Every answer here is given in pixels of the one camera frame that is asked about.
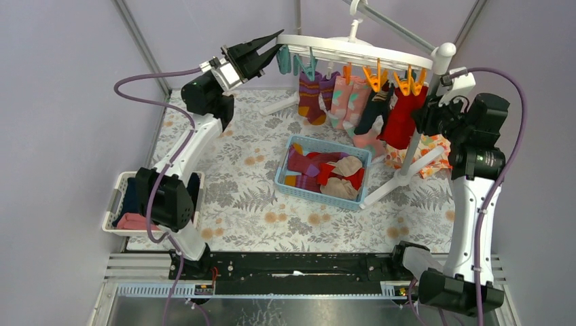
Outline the white clip hanger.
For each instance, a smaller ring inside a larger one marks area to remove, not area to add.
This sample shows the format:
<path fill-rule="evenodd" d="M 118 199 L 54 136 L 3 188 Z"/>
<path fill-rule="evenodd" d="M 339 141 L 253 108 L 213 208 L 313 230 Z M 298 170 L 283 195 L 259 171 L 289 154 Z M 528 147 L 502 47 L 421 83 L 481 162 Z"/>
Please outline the white clip hanger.
<path fill-rule="evenodd" d="M 282 74 L 292 72 L 294 75 L 305 72 L 313 78 L 318 66 L 325 65 L 328 73 L 335 65 L 359 67 L 367 77 L 383 83 L 384 74 L 394 72 L 426 71 L 433 68 L 433 61 L 415 54 L 398 50 L 379 48 L 357 38 L 359 20 L 351 24 L 346 37 L 313 37 L 305 35 L 281 34 L 276 38 L 280 45 L 277 54 L 278 67 Z"/>

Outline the red santa sock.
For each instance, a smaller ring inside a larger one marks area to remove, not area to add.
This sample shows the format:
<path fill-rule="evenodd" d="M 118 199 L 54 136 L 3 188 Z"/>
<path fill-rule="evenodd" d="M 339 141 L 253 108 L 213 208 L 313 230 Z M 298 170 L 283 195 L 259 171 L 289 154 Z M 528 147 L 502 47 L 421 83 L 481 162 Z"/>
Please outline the red santa sock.
<path fill-rule="evenodd" d="M 346 156 L 337 162 L 321 163 L 317 175 L 319 185 L 327 185 L 329 178 L 349 181 L 355 190 L 363 185 L 365 168 L 362 161 L 355 156 Z"/>

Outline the red beige sock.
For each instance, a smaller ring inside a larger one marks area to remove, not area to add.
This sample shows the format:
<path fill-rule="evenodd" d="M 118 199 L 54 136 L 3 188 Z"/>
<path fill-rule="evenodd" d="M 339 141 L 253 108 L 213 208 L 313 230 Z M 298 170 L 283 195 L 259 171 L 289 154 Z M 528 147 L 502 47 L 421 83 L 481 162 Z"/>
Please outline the red beige sock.
<path fill-rule="evenodd" d="M 359 193 L 349 180 L 336 177 L 328 178 L 327 183 L 320 186 L 320 191 L 327 196 L 345 200 L 356 200 Z"/>

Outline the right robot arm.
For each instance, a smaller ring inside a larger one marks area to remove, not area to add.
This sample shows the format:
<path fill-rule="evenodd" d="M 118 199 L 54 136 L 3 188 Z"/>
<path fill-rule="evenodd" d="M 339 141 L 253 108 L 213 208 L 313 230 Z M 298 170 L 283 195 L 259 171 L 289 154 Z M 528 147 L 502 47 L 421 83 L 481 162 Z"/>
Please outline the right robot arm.
<path fill-rule="evenodd" d="M 436 261 L 430 249 L 401 241 L 393 249 L 389 269 L 400 280 L 418 282 L 421 303 L 480 318 L 503 304 L 504 292 L 494 287 L 490 258 L 492 220 L 501 191 L 505 154 L 496 147 L 509 102 L 490 93 L 466 104 L 458 97 L 440 105 L 430 98 L 412 113 L 416 129 L 450 142 L 450 187 L 455 220 L 448 258 Z"/>

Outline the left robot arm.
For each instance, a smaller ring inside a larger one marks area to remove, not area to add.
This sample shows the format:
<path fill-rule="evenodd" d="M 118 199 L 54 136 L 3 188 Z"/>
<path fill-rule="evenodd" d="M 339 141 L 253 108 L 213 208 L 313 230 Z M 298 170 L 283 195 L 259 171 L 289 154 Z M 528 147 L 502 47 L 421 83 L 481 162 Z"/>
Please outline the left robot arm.
<path fill-rule="evenodd" d="M 185 271 L 195 279 L 207 276 L 211 262 L 209 246 L 194 226 L 195 204 L 187 185 L 209 145 L 228 127 L 234 117 L 230 91 L 261 77 L 281 44 L 275 32 L 234 46 L 221 47 L 214 57 L 190 70 L 198 76 L 181 90 L 184 112 L 190 122 L 167 156 L 153 168 L 140 168 L 135 177 L 139 212 L 146 228 L 156 225 L 185 260 Z"/>

